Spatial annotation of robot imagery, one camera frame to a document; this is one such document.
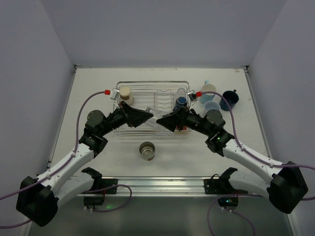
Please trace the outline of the light blue mug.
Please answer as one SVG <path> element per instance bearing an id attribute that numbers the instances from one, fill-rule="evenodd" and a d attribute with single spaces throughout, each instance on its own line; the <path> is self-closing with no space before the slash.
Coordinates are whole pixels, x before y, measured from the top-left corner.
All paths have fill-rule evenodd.
<path id="1" fill-rule="evenodd" d="M 206 92 L 203 93 L 200 97 L 200 103 L 201 104 L 205 104 L 208 101 L 212 101 L 215 97 L 215 94 L 211 93 L 211 92 L 216 92 L 217 88 L 210 84 L 209 81 L 205 81 L 204 85 L 201 87 L 201 92 Z"/>

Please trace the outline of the left black control box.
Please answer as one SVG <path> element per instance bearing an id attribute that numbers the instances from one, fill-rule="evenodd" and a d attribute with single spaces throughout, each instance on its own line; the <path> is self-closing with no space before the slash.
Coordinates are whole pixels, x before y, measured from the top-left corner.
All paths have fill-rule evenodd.
<path id="1" fill-rule="evenodd" d="M 103 205 L 104 199 L 104 197 L 84 197 L 83 204 L 86 208 L 95 209 L 96 206 Z"/>

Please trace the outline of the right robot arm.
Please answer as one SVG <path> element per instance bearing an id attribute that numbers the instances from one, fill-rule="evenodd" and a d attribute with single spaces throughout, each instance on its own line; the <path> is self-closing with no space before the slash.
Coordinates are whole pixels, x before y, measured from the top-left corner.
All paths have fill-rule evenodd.
<path id="1" fill-rule="evenodd" d="M 225 120 L 220 111 L 210 110 L 201 117 L 180 108 L 159 118 L 157 124 L 170 131 L 186 126 L 206 135 L 208 149 L 241 164 L 266 183 L 261 195 L 266 195 L 271 204 L 283 213 L 292 213 L 308 192 L 302 172 L 295 163 L 275 161 L 240 143 L 235 135 L 224 129 Z"/>

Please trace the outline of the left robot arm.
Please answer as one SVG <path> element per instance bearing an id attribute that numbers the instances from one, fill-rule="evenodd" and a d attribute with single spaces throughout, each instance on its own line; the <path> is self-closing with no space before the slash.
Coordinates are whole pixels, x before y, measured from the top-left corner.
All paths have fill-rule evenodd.
<path id="1" fill-rule="evenodd" d="M 103 151 L 108 143 L 104 136 L 124 124 L 136 128 L 152 117 L 153 114 L 130 107 L 125 102 L 108 116 L 100 110 L 91 111 L 74 149 L 36 178 L 22 180 L 16 209 L 38 226 L 47 225 L 66 199 L 92 188 L 94 179 L 88 173 L 80 175 L 78 183 L 70 178 Z"/>

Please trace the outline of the aluminium rail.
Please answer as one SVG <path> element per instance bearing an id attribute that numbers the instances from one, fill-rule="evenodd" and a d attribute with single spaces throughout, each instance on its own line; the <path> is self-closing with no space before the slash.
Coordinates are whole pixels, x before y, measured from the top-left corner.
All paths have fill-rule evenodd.
<path id="1" fill-rule="evenodd" d="M 130 194 L 134 196 L 186 196 L 186 195 L 203 195 L 204 178 L 186 178 L 186 177 L 102 177 L 115 178 L 118 184 L 115 195 Z M 51 178 L 49 180 L 36 178 L 36 185 L 48 188 L 54 193 L 54 196 L 60 200 L 66 197 L 73 198 L 78 194 L 87 194 L 93 185 L 93 179 L 86 173 L 80 173 L 76 177 L 71 177 L 57 186 L 57 181 L 61 177 Z"/>

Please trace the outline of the small dark blue cup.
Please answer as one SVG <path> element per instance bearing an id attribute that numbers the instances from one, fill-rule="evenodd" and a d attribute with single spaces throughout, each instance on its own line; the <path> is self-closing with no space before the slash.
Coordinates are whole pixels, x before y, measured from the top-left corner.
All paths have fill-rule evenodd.
<path id="1" fill-rule="evenodd" d="M 186 107 L 187 106 L 187 99 L 183 96 L 180 96 L 176 99 L 175 101 L 175 106 L 173 108 L 173 111 L 176 111 L 177 109 L 179 109 L 180 107 Z"/>

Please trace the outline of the beige brown cup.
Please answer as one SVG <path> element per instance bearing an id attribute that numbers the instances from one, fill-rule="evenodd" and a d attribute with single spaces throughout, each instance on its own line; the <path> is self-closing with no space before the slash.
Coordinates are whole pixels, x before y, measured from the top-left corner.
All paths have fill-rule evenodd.
<path id="1" fill-rule="evenodd" d="M 151 161 L 155 157 L 155 145 L 151 142 L 143 142 L 139 147 L 139 152 L 143 159 Z"/>
<path id="2" fill-rule="evenodd" d="M 128 105 L 131 105 L 134 102 L 134 97 L 130 87 L 127 86 L 120 87 L 119 95 L 120 99 L 127 103 Z"/>

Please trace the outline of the large dark blue mug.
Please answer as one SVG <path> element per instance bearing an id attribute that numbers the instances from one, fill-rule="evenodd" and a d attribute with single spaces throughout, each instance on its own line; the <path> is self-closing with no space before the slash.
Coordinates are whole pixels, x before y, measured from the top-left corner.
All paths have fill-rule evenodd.
<path id="1" fill-rule="evenodd" d="M 223 98 L 220 99 L 220 108 L 223 111 L 229 111 L 230 107 L 231 109 L 234 108 L 234 106 L 238 103 L 239 101 L 239 96 L 236 93 L 236 90 L 227 90 L 222 94 Z"/>

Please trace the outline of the clear glass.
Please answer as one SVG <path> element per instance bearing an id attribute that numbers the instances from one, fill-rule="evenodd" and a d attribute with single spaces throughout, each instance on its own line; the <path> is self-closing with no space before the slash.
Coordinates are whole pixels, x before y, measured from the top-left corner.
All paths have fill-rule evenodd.
<path id="1" fill-rule="evenodd" d="M 184 88 L 178 88 L 176 97 L 186 97 L 186 90 Z"/>
<path id="2" fill-rule="evenodd" d="M 151 107 L 147 107 L 146 112 L 152 114 L 153 116 L 148 119 L 145 124 L 157 130 L 163 130 L 164 127 L 157 124 L 157 120 L 162 118 L 164 115 L 167 115 L 168 113 Z"/>

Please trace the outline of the black control box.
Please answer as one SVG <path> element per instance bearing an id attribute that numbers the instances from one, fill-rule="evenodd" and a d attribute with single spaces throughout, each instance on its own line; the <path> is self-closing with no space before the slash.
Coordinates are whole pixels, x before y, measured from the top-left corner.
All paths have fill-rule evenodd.
<path id="1" fill-rule="evenodd" d="M 239 204 L 238 197 L 223 197 L 218 199 L 218 204 L 220 207 L 228 210 L 235 210 Z"/>
<path id="2" fill-rule="evenodd" d="M 83 204 L 86 208 L 95 209 L 96 206 L 103 205 L 104 199 L 104 197 L 84 197 Z"/>

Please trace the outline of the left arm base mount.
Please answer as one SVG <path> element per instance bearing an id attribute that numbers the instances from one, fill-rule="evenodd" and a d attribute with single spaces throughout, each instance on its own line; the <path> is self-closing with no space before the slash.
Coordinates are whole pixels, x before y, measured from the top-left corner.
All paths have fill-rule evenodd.
<path id="1" fill-rule="evenodd" d="M 90 175 L 93 179 L 93 185 L 88 190 L 85 191 L 87 194 L 116 194 L 117 187 L 113 187 L 118 184 L 118 180 L 115 178 L 102 178 L 102 174 L 93 168 L 84 168 L 82 173 Z"/>

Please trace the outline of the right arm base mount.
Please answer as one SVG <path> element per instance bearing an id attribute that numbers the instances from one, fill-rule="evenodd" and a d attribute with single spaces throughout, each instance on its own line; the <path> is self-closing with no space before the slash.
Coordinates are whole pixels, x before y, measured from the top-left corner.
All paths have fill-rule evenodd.
<path id="1" fill-rule="evenodd" d="M 220 176 L 218 174 L 214 174 L 210 178 L 203 179 L 205 194 L 248 194 L 248 191 L 235 189 L 230 184 L 230 176 L 236 171 L 238 171 L 238 169 L 230 167 L 225 170 Z"/>

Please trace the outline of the right black control box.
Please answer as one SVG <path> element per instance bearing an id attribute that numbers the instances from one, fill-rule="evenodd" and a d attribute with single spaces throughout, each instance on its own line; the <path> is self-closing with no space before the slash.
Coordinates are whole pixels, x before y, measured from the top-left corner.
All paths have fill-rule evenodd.
<path id="1" fill-rule="evenodd" d="M 238 197 L 223 197 L 218 199 L 218 204 L 220 207 L 228 210 L 235 210 L 239 204 Z"/>

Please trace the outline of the pale blue small cup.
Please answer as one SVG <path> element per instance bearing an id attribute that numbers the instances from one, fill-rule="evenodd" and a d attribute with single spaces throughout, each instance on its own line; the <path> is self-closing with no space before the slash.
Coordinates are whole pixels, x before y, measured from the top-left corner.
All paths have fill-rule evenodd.
<path id="1" fill-rule="evenodd" d="M 215 115 L 217 112 L 219 112 L 220 109 L 220 105 L 217 102 L 207 101 L 204 104 L 203 115 L 204 117 L 211 117 L 212 115 Z"/>

